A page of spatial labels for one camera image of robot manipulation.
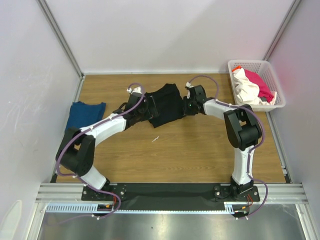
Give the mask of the black t shirt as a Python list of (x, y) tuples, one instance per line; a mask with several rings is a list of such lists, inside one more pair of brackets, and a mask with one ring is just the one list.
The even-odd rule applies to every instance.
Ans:
[(158, 116), (149, 120), (154, 128), (184, 117), (184, 101), (175, 83), (166, 83), (154, 92), (147, 92), (147, 97), (152, 97)]

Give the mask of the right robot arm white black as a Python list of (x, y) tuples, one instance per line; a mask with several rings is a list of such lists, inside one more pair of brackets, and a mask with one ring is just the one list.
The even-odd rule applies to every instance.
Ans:
[(202, 85), (186, 83), (187, 96), (183, 110), (187, 116), (203, 114), (221, 119), (229, 143), (234, 148), (234, 168), (230, 177), (229, 196), (242, 201), (254, 187), (252, 174), (253, 155), (263, 131), (250, 105), (232, 105), (207, 97)]

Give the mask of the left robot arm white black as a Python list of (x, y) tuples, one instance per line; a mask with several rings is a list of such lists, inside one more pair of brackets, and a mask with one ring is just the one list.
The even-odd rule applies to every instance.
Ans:
[(94, 167), (96, 147), (123, 132), (136, 123), (153, 119), (159, 115), (156, 101), (151, 93), (143, 94), (135, 88), (127, 102), (108, 117), (82, 128), (70, 127), (63, 136), (56, 154), (56, 166), (71, 171), (71, 176), (93, 187), (92, 194), (99, 200), (110, 195), (110, 181)]

